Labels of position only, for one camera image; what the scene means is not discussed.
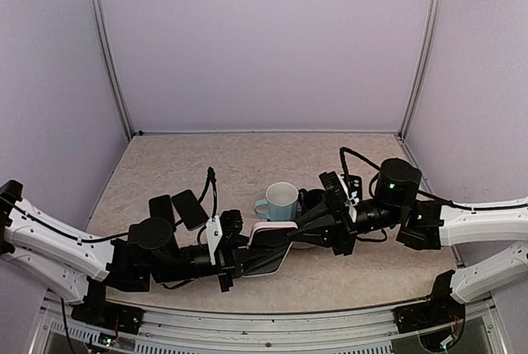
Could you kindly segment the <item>black smartphone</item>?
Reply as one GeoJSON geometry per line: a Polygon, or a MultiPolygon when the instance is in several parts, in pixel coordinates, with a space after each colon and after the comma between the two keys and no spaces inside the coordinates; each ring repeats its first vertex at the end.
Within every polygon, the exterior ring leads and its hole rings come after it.
{"type": "Polygon", "coordinates": [[[180,222],[184,224],[187,230],[199,229],[207,222],[208,215],[190,189],[172,196],[171,201],[179,215],[180,222]]]}
{"type": "Polygon", "coordinates": [[[175,230],[175,218],[172,201],[169,195],[156,196],[148,201],[149,214],[153,218],[165,219],[175,230]]]}
{"type": "Polygon", "coordinates": [[[264,276],[278,271],[288,254],[290,229],[264,229],[257,231],[243,262],[244,276],[264,276]]]}

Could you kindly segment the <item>pink phone case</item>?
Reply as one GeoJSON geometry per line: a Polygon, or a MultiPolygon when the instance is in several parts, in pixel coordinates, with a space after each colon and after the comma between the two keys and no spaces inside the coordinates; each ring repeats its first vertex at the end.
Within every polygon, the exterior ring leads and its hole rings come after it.
{"type": "Polygon", "coordinates": [[[265,221],[265,222],[256,223],[252,227],[252,232],[250,234],[250,238],[249,238],[249,241],[248,241],[247,248],[249,248],[249,245],[252,242],[252,237],[259,230],[264,230],[264,229],[290,229],[290,231],[292,231],[292,230],[295,230],[296,228],[297,228],[297,224],[295,222],[293,222],[293,221],[281,221],[281,222],[279,222],[279,221],[271,221],[271,222],[265,221]]]}

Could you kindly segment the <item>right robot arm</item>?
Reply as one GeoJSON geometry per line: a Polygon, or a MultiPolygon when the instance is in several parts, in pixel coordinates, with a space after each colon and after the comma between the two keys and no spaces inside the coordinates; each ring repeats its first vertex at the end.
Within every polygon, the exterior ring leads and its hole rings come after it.
{"type": "Polygon", "coordinates": [[[415,250],[438,250],[462,243],[508,241],[510,246],[473,266],[450,270],[435,280],[422,317],[441,323],[454,310],[527,274],[527,200],[458,204],[420,191],[419,169],[400,158],[377,168],[371,198],[354,201],[349,174],[319,176],[323,199],[288,234],[294,242],[349,255],[362,234],[398,228],[396,239],[415,250]]]}

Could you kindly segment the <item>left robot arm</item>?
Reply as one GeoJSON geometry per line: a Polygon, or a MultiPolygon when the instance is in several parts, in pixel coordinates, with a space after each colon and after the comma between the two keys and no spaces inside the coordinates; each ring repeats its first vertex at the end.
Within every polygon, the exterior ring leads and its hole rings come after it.
{"type": "Polygon", "coordinates": [[[17,264],[69,304],[82,304],[100,325],[116,316],[106,288],[147,292],[155,281],[175,290],[217,276],[229,290],[242,276],[276,272],[291,248],[293,221],[259,222],[249,236],[241,233],[238,210],[226,210],[203,225],[206,241],[181,247],[169,195],[149,200],[149,217],[124,234],[98,237],[62,223],[22,196],[23,185],[10,180],[1,187],[1,258],[17,264]]]}

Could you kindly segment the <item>black phone case upright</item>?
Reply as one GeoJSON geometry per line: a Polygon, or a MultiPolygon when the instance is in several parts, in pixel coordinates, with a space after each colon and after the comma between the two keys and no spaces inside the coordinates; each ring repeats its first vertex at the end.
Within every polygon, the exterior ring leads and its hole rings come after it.
{"type": "Polygon", "coordinates": [[[349,175],[347,190],[351,202],[357,203],[361,201],[363,197],[362,178],[357,175],[349,175]]]}

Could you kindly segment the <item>white grey ceramic plate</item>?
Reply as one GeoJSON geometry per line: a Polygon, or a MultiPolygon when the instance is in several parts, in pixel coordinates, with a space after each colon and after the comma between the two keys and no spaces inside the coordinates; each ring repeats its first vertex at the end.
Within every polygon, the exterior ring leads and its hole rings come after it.
{"type": "Polygon", "coordinates": [[[317,245],[311,243],[292,242],[290,247],[294,250],[308,250],[316,248],[317,245]]]}

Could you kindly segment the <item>dark green mug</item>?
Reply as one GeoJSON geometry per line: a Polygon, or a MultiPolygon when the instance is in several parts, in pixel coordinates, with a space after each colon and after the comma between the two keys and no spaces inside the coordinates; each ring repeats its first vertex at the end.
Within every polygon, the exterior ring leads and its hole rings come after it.
{"type": "Polygon", "coordinates": [[[324,189],[311,189],[306,190],[304,188],[299,189],[298,193],[298,206],[297,206],[297,217],[300,218],[312,210],[323,200],[323,195],[326,193],[324,189]]]}

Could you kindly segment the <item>light blue mug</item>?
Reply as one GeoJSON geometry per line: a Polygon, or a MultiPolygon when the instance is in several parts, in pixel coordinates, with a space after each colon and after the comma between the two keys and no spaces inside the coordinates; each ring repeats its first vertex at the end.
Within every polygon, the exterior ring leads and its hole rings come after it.
{"type": "Polygon", "coordinates": [[[292,221],[295,219],[299,191],[289,182],[271,184],[265,198],[253,203],[255,215],[270,221],[292,221]]]}

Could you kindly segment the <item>front aluminium rail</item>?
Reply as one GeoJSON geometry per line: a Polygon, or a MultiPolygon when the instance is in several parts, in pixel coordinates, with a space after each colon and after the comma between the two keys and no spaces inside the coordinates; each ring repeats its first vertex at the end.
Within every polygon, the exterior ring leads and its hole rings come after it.
{"type": "Polygon", "coordinates": [[[135,332],[71,319],[47,292],[25,353],[508,353],[490,298],[462,317],[403,332],[395,304],[308,314],[226,314],[144,307],[135,332]]]}

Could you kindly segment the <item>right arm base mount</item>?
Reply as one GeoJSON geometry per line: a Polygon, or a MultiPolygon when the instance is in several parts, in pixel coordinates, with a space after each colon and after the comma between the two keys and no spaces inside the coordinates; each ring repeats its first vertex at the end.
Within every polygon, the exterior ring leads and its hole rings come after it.
{"type": "Polygon", "coordinates": [[[423,302],[397,307],[393,313],[398,332],[410,333],[463,319],[465,305],[423,302]]]}

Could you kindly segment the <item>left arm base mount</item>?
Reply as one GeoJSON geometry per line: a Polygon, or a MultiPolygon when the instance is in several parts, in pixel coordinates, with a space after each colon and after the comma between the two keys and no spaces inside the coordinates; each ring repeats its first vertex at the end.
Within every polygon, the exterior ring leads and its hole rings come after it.
{"type": "Polygon", "coordinates": [[[137,335],[144,311],[138,307],[111,302],[105,302],[102,306],[78,304],[73,306],[71,317],[74,320],[116,333],[137,335]]]}

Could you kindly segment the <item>right aluminium frame post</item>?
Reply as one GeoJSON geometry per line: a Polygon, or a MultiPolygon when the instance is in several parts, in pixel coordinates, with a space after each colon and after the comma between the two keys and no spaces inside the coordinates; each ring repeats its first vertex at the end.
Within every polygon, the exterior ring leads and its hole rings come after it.
{"type": "Polygon", "coordinates": [[[419,98],[422,94],[423,83],[427,74],[427,68],[434,45],[434,37],[438,17],[441,11],[441,0],[429,0],[425,30],[417,60],[417,67],[412,80],[412,89],[403,116],[403,121],[398,131],[398,137],[402,142],[408,138],[414,116],[417,112],[419,98]]]}

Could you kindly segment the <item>aluminium frame post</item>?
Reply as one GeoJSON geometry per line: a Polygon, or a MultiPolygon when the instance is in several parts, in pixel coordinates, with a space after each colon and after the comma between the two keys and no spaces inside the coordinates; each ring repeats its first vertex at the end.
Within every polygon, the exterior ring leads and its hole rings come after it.
{"type": "Polygon", "coordinates": [[[116,65],[111,51],[111,42],[106,29],[106,20],[102,0],[90,0],[90,4],[92,7],[92,15],[96,27],[102,62],[106,71],[108,82],[110,84],[111,96],[113,102],[115,103],[115,108],[117,110],[121,128],[127,141],[130,142],[134,137],[134,129],[116,72],[116,65]]]}
{"type": "Polygon", "coordinates": [[[417,67],[412,80],[412,89],[403,116],[403,121],[398,131],[398,137],[402,142],[408,138],[414,116],[417,112],[419,98],[422,94],[423,83],[427,74],[427,68],[434,45],[434,37],[438,17],[441,11],[441,0],[429,0],[425,30],[417,60],[417,67]]]}

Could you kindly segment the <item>left aluminium frame post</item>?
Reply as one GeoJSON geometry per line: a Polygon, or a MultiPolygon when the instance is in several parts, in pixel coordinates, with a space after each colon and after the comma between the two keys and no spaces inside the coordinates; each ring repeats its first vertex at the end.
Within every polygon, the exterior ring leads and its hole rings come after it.
{"type": "Polygon", "coordinates": [[[134,129],[116,72],[116,65],[111,51],[111,42],[106,29],[106,20],[102,0],[90,0],[90,4],[92,7],[92,15],[96,27],[102,62],[106,71],[108,82],[110,84],[111,96],[113,102],[115,103],[115,108],[117,110],[121,128],[127,141],[130,142],[134,137],[134,129]]]}

